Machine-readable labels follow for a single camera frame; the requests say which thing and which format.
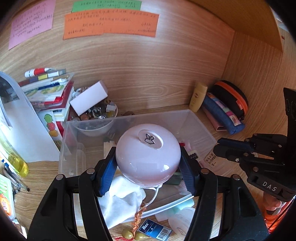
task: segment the pink spherical device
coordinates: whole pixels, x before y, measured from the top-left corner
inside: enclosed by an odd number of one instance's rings
[[[141,124],[128,129],[116,146],[116,161],[122,174],[142,187],[158,187],[177,170],[180,145],[167,129]]]

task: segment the yellow bottle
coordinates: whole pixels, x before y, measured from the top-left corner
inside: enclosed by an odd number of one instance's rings
[[[197,112],[202,105],[202,102],[207,93],[207,86],[203,83],[197,83],[193,95],[190,100],[189,109],[193,112]]]
[[[26,177],[29,173],[29,167],[24,159],[16,152],[13,146],[6,139],[0,129],[0,152],[4,156],[4,160],[14,167],[15,171],[21,176]]]

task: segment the orange sticky note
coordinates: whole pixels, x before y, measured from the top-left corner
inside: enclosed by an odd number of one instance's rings
[[[158,14],[130,9],[94,9],[65,15],[63,39],[103,33],[155,37]]]

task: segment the barcode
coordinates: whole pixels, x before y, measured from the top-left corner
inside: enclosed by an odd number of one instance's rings
[[[171,229],[163,227],[161,232],[157,235],[156,238],[160,241],[165,241],[168,238],[168,236],[170,235],[171,231],[172,231]]]

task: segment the green sticky note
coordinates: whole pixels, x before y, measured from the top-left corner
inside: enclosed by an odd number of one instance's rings
[[[98,8],[121,8],[121,9],[132,9],[140,10],[141,1],[130,0],[130,1],[120,1],[120,0],[94,0],[94,1],[77,1],[74,2],[72,12],[80,12],[84,10],[92,10]]]

